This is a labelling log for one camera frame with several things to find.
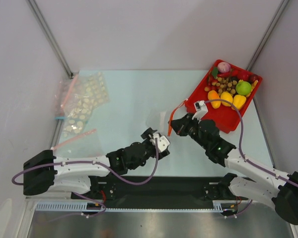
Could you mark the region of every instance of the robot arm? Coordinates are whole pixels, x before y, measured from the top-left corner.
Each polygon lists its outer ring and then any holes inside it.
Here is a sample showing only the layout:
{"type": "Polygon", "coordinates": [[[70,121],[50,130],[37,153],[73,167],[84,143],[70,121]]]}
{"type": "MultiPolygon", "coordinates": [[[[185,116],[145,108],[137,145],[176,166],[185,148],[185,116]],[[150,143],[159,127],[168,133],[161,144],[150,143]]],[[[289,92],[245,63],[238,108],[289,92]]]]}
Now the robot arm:
{"type": "MultiPolygon", "coordinates": [[[[201,104],[195,106],[196,109],[200,109],[201,104]]],[[[196,115],[187,114],[181,119],[172,120],[170,125],[179,136],[188,135],[202,146],[212,162],[236,170],[253,180],[227,174],[223,180],[233,195],[261,202],[275,209],[285,221],[298,225],[298,188],[278,178],[288,178],[298,184],[298,173],[290,175],[248,156],[244,159],[233,144],[220,137],[220,131],[214,121],[200,120],[203,113],[198,117],[196,115]]]]}
{"type": "Polygon", "coordinates": [[[150,157],[155,158],[156,146],[159,150],[158,159],[169,154],[170,142],[156,130],[149,128],[141,137],[144,139],[142,143],[134,142],[126,148],[99,157],[71,159],[54,156],[52,150],[42,151],[24,163],[24,170],[50,163],[64,165],[49,166],[25,173],[23,175],[23,194],[31,196],[46,191],[72,191],[86,194],[98,186],[93,179],[95,176],[105,177],[111,173],[107,168],[97,165],[97,162],[101,162],[119,175],[124,175],[128,170],[144,166],[150,157]],[[75,163],[79,161],[86,161],[86,164],[75,163]]]}

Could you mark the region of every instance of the green fruit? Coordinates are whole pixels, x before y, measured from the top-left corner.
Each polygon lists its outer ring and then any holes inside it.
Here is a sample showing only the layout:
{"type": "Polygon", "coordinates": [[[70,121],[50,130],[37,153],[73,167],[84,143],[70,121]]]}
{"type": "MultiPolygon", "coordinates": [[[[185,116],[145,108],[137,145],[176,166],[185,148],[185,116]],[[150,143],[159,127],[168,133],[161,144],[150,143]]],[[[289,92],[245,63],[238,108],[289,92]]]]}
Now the green fruit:
{"type": "Polygon", "coordinates": [[[252,91],[252,85],[249,82],[239,82],[236,86],[236,91],[239,95],[247,95],[252,91]]]}

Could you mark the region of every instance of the white panel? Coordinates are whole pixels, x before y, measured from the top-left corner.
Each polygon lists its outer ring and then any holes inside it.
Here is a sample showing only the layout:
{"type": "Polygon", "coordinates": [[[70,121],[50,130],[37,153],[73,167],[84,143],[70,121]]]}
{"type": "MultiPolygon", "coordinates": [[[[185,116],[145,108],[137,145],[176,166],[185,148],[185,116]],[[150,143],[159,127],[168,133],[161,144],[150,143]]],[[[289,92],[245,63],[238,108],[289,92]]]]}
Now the white panel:
{"type": "Polygon", "coordinates": [[[256,100],[276,165],[298,171],[298,0],[291,1],[253,71],[263,76],[256,100]]]}
{"type": "Polygon", "coordinates": [[[26,1],[0,1],[0,206],[12,200],[4,237],[12,237],[24,201],[11,178],[48,148],[54,94],[64,74],[26,1]]]}
{"type": "Polygon", "coordinates": [[[79,69],[246,67],[280,0],[37,0],[79,69]]]}

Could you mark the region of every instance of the gray floor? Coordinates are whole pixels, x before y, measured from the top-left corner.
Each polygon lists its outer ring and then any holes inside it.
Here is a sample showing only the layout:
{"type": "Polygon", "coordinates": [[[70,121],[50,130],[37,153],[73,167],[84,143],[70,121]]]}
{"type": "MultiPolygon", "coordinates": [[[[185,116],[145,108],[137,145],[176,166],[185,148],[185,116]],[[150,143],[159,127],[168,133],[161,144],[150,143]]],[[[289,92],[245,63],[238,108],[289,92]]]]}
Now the gray floor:
{"type": "Polygon", "coordinates": [[[237,219],[216,213],[108,212],[86,219],[35,212],[28,238],[292,238],[290,226],[270,208],[254,204],[237,219]]]}

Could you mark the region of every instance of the red basket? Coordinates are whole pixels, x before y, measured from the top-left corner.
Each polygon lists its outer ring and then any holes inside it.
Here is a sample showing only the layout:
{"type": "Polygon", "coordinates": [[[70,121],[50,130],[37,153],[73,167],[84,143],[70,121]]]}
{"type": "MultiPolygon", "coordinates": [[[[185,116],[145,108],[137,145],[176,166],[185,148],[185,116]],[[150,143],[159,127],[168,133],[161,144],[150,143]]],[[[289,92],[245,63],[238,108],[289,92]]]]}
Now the red basket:
{"type": "MultiPolygon", "coordinates": [[[[187,112],[189,113],[195,113],[196,110],[194,108],[194,103],[196,101],[201,101],[201,100],[208,100],[208,93],[204,91],[204,88],[207,86],[208,82],[208,76],[211,73],[212,69],[214,66],[218,66],[220,62],[223,62],[223,60],[218,59],[215,61],[214,65],[211,67],[209,72],[204,76],[198,87],[194,90],[194,92],[191,94],[191,96],[188,98],[188,100],[185,102],[185,107],[187,108],[187,112]]],[[[236,70],[243,70],[239,67],[236,67],[235,65],[230,64],[231,68],[236,69],[236,70]]],[[[241,115],[243,116],[248,105],[252,101],[259,85],[261,84],[263,78],[259,76],[258,83],[256,87],[254,88],[253,92],[251,95],[246,99],[245,105],[239,110],[241,115]]],[[[215,121],[216,126],[223,132],[229,133],[230,131],[236,130],[240,119],[238,117],[238,114],[236,113],[235,110],[233,110],[231,107],[224,107],[221,105],[218,109],[214,109],[211,104],[207,104],[209,112],[203,117],[203,119],[212,119],[215,121]]]]}

